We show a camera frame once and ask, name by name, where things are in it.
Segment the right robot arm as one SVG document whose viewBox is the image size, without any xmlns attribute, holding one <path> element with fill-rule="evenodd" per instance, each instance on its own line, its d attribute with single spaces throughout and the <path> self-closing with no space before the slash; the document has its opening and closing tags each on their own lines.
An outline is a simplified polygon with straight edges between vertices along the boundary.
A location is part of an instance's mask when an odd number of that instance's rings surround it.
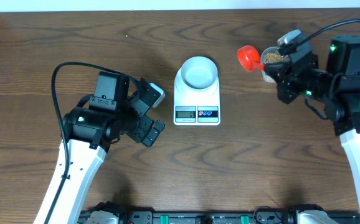
<svg viewBox="0 0 360 224">
<path fill-rule="evenodd" d="M 283 36 L 277 44 L 284 62 L 269 63 L 265 73 L 277 84 L 277 97 L 289 104 L 300 95 L 324 104 L 321 119 L 333 123 L 351 166 L 360 211 L 360 36 L 338 35 L 331 40 L 325 70 L 317 66 L 305 36 Z"/>
</svg>

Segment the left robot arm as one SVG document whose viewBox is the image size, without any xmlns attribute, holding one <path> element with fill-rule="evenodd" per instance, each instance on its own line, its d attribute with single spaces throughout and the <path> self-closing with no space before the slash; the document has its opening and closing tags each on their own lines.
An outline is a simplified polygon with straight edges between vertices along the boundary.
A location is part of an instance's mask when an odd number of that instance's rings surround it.
<svg viewBox="0 0 360 224">
<path fill-rule="evenodd" d="M 164 123 L 147 116 L 164 91 L 144 78 L 101 71 L 95 92 L 60 118 L 62 142 L 35 223 L 76 223 L 97 170 L 122 135 L 151 147 Z"/>
</svg>

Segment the red measuring scoop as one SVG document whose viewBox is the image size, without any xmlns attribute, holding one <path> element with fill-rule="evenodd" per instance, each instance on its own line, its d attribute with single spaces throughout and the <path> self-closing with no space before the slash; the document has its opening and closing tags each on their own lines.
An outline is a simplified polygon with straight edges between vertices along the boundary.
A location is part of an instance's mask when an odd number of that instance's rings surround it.
<svg viewBox="0 0 360 224">
<path fill-rule="evenodd" d="M 264 70 L 264 64 L 260 63 L 261 57 L 255 47 L 246 45 L 238 49 L 237 58 L 241 66 L 248 72 Z"/>
</svg>

